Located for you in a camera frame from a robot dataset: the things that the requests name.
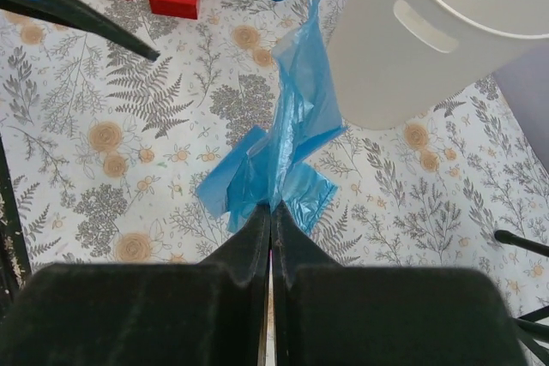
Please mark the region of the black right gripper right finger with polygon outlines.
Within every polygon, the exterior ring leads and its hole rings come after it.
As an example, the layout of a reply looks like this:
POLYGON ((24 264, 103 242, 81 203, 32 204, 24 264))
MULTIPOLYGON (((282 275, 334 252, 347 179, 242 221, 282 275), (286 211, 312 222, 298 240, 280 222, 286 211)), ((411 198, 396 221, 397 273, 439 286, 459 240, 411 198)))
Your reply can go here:
POLYGON ((271 218, 279 365, 523 365, 492 281, 460 267, 344 267, 271 218))

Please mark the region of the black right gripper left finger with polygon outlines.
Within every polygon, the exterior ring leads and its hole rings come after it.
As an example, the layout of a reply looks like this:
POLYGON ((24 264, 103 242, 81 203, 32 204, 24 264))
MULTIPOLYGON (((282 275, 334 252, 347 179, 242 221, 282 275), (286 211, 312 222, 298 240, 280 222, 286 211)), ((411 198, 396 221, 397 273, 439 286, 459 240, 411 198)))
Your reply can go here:
POLYGON ((61 264, 1 323, 4 365, 263 365, 270 212, 197 264, 61 264))

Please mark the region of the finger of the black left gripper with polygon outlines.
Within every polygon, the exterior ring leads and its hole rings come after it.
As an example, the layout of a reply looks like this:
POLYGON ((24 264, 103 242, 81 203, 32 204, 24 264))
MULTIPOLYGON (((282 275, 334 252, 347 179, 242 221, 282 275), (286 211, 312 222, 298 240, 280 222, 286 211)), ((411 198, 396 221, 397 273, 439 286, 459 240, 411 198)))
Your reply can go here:
POLYGON ((93 33, 154 62, 160 53, 81 0, 1 0, 1 9, 93 33))

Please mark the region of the blue plastic trash bag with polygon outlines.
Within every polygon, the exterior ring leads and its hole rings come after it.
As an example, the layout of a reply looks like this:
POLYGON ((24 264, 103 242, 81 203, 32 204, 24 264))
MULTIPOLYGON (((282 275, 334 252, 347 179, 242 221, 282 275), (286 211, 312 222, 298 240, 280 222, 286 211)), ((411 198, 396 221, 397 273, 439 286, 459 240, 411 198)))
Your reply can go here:
POLYGON ((345 131, 319 27, 321 0, 307 1, 307 20, 273 49, 281 92, 272 126, 251 128, 197 187, 213 217, 230 215, 232 233, 256 206, 276 209, 284 203, 299 229, 310 234, 337 191, 305 163, 345 131))

